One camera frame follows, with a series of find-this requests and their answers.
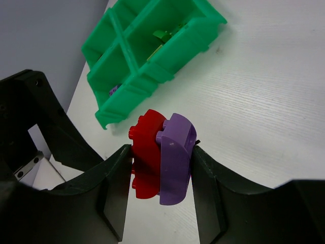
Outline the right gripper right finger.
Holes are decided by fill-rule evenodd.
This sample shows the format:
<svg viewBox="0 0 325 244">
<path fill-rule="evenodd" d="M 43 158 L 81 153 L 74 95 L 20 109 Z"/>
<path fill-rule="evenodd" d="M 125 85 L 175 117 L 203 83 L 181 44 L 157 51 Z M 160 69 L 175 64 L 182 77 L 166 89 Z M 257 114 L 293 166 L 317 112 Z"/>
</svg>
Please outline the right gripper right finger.
<svg viewBox="0 0 325 244">
<path fill-rule="evenodd" d="M 268 188 L 198 146 L 191 176 L 200 243 L 324 243 L 323 180 Z"/>
</svg>

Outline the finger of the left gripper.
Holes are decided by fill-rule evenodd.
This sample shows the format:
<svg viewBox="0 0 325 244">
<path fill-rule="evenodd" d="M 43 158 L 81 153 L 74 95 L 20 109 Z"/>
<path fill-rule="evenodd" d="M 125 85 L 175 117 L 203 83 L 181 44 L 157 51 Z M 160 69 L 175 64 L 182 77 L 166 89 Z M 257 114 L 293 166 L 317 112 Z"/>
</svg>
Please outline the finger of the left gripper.
<svg viewBox="0 0 325 244">
<path fill-rule="evenodd" d="M 17 180 L 39 160 L 29 129 L 38 126 L 56 161 L 87 171 L 103 159 L 84 140 L 43 72 L 23 70 L 1 80 L 1 180 Z"/>
</svg>

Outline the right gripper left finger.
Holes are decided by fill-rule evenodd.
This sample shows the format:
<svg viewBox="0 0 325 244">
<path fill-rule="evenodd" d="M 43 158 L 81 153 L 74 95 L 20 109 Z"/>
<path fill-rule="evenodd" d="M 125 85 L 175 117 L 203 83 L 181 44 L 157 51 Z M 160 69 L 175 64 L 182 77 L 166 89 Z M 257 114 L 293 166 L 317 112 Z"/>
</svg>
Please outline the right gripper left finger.
<svg viewBox="0 0 325 244">
<path fill-rule="evenodd" d="M 1 181 L 1 243 L 118 243 L 122 241 L 131 147 L 52 190 Z"/>
</svg>

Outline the red long lego brick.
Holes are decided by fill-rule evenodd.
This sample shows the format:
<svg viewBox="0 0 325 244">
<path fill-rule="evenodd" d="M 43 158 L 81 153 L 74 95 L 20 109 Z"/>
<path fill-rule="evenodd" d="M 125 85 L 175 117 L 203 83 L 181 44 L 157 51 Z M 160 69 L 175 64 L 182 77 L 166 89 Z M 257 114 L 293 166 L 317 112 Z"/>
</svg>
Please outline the red long lego brick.
<svg viewBox="0 0 325 244">
<path fill-rule="evenodd" d="M 163 129 L 165 120 L 162 114 L 149 109 L 139 117 L 137 124 L 129 129 L 128 137 L 133 141 L 132 173 L 135 175 L 132 187 L 139 199 L 152 198 L 160 191 L 161 153 L 156 143 L 156 135 Z"/>
</svg>

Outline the purple rectangular lego brick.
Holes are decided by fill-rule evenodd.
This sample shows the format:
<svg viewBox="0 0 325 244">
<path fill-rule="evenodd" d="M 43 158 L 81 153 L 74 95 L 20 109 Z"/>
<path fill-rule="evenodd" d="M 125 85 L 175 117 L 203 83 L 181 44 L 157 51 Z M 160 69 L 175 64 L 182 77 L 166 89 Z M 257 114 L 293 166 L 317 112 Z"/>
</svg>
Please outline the purple rectangular lego brick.
<svg viewBox="0 0 325 244">
<path fill-rule="evenodd" d="M 121 87 L 121 84 L 116 85 L 109 91 L 109 95 L 112 96 L 119 88 Z"/>
</svg>

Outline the purple curved lego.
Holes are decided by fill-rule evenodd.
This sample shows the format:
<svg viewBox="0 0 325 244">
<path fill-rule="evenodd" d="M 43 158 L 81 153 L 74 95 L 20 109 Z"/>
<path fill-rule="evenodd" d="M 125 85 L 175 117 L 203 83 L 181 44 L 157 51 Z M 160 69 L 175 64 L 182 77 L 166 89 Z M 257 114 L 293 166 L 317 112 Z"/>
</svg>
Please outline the purple curved lego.
<svg viewBox="0 0 325 244">
<path fill-rule="evenodd" d="M 194 125 L 183 115 L 173 113 L 157 132 L 160 146 L 161 205 L 176 205 L 184 200 L 190 179 L 190 159 L 197 140 Z"/>
</svg>

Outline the green compartment tray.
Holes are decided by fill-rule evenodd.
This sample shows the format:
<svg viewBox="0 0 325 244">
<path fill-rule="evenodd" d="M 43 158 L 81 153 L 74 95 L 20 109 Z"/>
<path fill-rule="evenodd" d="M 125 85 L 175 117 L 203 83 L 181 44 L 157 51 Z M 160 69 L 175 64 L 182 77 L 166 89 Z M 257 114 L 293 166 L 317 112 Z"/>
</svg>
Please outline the green compartment tray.
<svg viewBox="0 0 325 244">
<path fill-rule="evenodd" d="M 99 124 L 125 120 L 160 84 L 207 51 L 226 23 L 208 1 L 117 1 L 108 8 L 82 46 Z M 172 37 L 163 43 L 153 35 L 156 30 Z"/>
</svg>

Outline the green curved lego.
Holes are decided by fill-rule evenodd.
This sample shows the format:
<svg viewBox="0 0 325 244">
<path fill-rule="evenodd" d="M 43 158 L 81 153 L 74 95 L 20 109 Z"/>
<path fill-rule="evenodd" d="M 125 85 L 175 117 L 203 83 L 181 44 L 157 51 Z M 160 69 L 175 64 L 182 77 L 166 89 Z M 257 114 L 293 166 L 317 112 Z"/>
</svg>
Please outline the green curved lego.
<svg viewBox="0 0 325 244">
<path fill-rule="evenodd" d="M 172 37 L 169 32 L 163 30 L 156 30 L 153 35 L 160 39 L 163 43 L 166 43 Z"/>
</svg>

